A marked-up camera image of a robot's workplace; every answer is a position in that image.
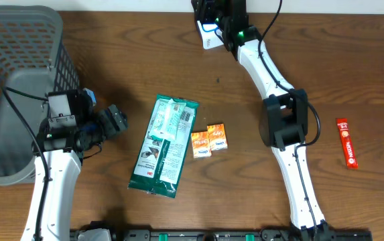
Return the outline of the red Nescafe stick box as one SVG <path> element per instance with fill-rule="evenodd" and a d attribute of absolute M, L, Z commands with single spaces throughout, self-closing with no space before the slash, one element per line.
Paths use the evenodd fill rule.
<path fill-rule="evenodd" d="M 337 118 L 336 125 L 338 127 L 338 132 L 340 134 L 340 140 L 342 143 L 342 149 L 344 152 L 344 158 L 346 161 L 346 166 L 349 169 L 358 169 L 359 165 L 355 157 L 355 152 L 353 149 L 352 139 L 350 136 L 350 131 L 348 128 L 348 123 L 346 118 Z"/>

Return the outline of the light green wipes pack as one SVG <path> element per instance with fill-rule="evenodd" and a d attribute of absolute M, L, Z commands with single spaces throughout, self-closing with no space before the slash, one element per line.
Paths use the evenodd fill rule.
<path fill-rule="evenodd" d="M 159 99 L 150 136 L 157 140 L 175 141 L 180 117 L 185 107 L 185 102 L 176 102 L 172 98 L 169 100 Z"/>

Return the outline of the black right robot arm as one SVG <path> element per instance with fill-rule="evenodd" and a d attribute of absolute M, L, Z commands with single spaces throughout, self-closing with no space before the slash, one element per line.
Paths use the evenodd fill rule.
<path fill-rule="evenodd" d="M 265 47 L 265 33 L 249 22 L 246 2 L 191 0 L 204 48 L 224 46 L 249 73 L 263 100 L 259 132 L 271 148 L 290 203 L 290 240 L 332 240 L 319 208 L 306 161 L 308 113 L 316 114 L 303 89 L 281 75 Z"/>

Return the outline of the green 3M product pouch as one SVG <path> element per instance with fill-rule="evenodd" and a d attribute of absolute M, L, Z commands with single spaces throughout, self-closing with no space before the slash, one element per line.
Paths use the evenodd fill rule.
<path fill-rule="evenodd" d="M 157 109 L 170 100 L 174 104 L 179 104 L 182 109 L 178 117 L 178 131 L 174 141 L 158 139 L 151 135 Z M 129 189 L 138 189 L 170 198 L 176 196 L 198 107 L 199 104 L 191 100 L 157 95 L 128 184 Z"/>

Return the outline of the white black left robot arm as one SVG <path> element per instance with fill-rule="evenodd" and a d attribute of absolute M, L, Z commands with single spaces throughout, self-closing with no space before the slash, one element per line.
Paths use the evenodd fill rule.
<path fill-rule="evenodd" d="M 94 111 L 89 89 L 48 94 L 49 116 L 32 137 L 35 182 L 22 240 L 69 240 L 74 188 L 86 158 L 128 128 L 127 116 L 114 104 Z"/>

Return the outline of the orange white small packet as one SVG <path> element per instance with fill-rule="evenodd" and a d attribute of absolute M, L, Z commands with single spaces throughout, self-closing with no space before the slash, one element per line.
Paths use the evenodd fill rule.
<path fill-rule="evenodd" d="M 212 155 L 207 131 L 192 133 L 191 141 L 193 157 L 195 159 L 210 157 Z"/>

